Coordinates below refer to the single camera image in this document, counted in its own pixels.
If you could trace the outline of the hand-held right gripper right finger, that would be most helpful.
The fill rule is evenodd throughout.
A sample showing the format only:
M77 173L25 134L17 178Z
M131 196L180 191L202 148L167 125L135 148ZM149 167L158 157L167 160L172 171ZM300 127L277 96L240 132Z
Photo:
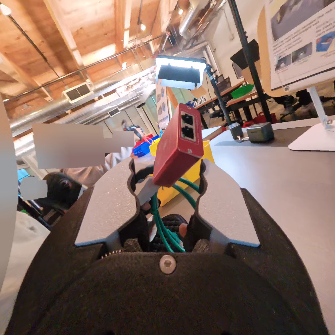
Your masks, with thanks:
M200 239L208 240L211 248L226 248L229 243L260 246L241 187L228 173L203 159L199 188L195 230Z

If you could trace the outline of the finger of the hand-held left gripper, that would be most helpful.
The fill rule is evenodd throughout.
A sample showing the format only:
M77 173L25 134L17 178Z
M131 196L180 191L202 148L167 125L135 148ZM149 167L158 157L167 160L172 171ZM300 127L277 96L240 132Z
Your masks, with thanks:
M151 197L158 192L161 186L153 182L153 176L136 175L136 186L142 186L136 194L136 207L141 207L143 204L150 201Z

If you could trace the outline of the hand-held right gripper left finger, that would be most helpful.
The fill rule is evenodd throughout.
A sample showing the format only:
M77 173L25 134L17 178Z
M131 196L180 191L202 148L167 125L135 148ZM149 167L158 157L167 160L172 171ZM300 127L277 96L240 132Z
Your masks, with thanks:
M124 159L96 182L75 245L105 243L109 251L121 248L119 232L139 213L139 201L131 188L134 160Z

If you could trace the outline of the yellow storage bin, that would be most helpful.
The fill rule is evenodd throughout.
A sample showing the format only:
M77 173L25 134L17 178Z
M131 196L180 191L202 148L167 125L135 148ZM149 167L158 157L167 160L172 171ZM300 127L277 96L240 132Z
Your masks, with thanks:
M154 157L156 156L157 152L157 145L160 141L159 136L155 136L153 138L152 144L149 146L150 153ZM204 155L202 159L208 159L212 163L214 163L214 158L212 155L211 147L210 147L210 141L203 141L203 148L204 148ZM200 161L198 161L192 168L190 168L182 177L189 180L190 182L195 183L200 178ZM158 191L158 199L161 200L161 205L166 205L169 201L171 201L173 198L175 198L178 195L178 191L174 188L164 188L161 187Z

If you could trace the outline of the red ethernet splitter box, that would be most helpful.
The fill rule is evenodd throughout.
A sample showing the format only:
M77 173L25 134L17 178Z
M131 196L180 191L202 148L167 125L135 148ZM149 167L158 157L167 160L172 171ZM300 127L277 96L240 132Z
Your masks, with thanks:
M199 111L178 104L157 145L153 183L171 187L204 155Z

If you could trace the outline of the grey desk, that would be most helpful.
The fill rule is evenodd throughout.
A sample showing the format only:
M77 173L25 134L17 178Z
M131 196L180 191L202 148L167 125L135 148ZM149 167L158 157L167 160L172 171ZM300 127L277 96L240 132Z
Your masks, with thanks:
M291 240L334 334L334 152L228 142L233 142L229 131L210 141L216 165L246 188Z

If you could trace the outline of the wooden office desk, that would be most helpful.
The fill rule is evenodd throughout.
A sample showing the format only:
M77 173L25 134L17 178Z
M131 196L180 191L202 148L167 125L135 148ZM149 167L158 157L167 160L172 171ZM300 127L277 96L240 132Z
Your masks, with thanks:
M247 89L247 82L241 81L238 84L229 87L228 89L221 92L221 98L225 103L225 106L228 110L230 118L234 120L250 121L253 119L253 115L250 111L250 106L255 110L256 116L258 112L256 109L256 104L261 102L256 89L253 87L250 92L245 92ZM207 102L200 103L196 106L201 115L208 113L212 115L210 119L220 118L223 122L226 122L224 113L219 105L218 97L215 96Z

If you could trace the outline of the instruction board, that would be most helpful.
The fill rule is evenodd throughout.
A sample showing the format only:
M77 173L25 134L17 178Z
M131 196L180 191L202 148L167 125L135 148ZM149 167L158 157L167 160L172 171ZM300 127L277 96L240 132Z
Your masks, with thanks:
M171 119L170 104L167 96L167 88L156 82L156 103L157 103L157 117L158 126L164 131Z
M269 96L334 81L335 2L265 1L257 26L263 90Z

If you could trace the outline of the black floor lamp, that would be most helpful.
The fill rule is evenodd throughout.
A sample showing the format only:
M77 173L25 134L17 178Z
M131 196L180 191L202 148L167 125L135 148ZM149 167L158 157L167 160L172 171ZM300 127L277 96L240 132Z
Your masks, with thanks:
M138 113L139 113L139 115L140 115L140 117L141 117L144 125L146 126L146 128L148 130L147 133L148 134L149 133L155 134L155 129L154 129L154 127L152 125L152 122L151 122L151 120L149 118L149 114L146 112L144 106L145 106L145 103L141 103L141 104L139 104L136 107L136 109L137 109L137 111L138 111Z

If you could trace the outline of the white air vent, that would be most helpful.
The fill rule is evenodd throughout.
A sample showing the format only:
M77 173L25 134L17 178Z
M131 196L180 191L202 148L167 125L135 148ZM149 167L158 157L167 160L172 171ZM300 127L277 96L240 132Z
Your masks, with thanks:
M86 98L94 98L92 82L87 80L76 86L68 88L62 92L62 97L64 97L71 104L77 103Z

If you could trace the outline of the black light stand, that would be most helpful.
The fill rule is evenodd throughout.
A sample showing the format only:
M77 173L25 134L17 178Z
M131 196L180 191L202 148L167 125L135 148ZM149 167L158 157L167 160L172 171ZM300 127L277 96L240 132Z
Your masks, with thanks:
M221 94L220 94L220 91L219 91L219 89L216 85L216 80L215 80L215 77L214 77L214 72L212 71L212 66L210 64L206 64L205 71L207 73L207 77L209 78L209 80L211 82L214 93L216 94L217 100L219 102L220 109L222 110L222 112L224 114L224 117L227 121L227 124L228 125L232 124L233 122L230 119L229 112L228 112L227 107L226 107L226 103L223 101L223 99L221 97Z

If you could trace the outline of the overhead studio lamp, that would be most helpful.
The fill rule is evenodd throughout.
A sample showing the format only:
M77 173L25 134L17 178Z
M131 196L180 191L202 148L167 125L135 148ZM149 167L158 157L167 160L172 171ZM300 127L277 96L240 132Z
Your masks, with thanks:
M155 80L163 87L195 90L202 86L208 68L205 59L158 55L155 59Z

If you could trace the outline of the black pole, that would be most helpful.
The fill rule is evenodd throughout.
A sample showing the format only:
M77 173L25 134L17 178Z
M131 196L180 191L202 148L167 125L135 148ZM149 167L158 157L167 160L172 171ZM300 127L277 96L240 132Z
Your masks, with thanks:
M253 79L258 97L260 99L260 103L261 103L261 106L262 106L262 111L264 112L266 121L272 123L271 114L270 114L270 111L269 111L269 107L267 105L267 100L266 100L265 94L263 92L262 84L261 84L256 66L255 66L255 62L253 61L253 58L252 58L252 55L251 55L251 52L250 52L250 49L249 49L249 46L248 46L248 40L247 40L248 37L247 37L246 31L243 27L242 20L241 20L240 13L239 13L238 8L237 8L236 1L235 0L228 0L228 3L229 3L229 6L230 6L232 15L233 15L233 20L234 20L235 26L237 28L239 39L240 39L240 42L241 42L241 45L242 45L243 54L245 56L247 65L248 65L249 70L251 72L251 77Z

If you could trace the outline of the black monitor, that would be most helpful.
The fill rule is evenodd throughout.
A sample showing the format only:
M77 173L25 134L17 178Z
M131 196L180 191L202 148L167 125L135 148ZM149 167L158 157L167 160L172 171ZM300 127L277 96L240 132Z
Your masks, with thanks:
M259 56L259 45L258 42L253 39L248 43L250 55L252 57L253 62L259 61L260 56ZM240 49L237 53L235 53L230 60L236 64L241 70L246 69L249 67L243 49Z

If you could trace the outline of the silver ventilation duct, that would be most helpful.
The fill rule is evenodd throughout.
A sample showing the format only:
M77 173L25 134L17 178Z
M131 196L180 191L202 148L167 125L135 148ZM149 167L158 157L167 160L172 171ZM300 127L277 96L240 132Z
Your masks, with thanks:
M1 97L21 156L33 124L92 124L137 104L155 56L197 43L225 1L1 2ZM87 80L94 98L62 97Z

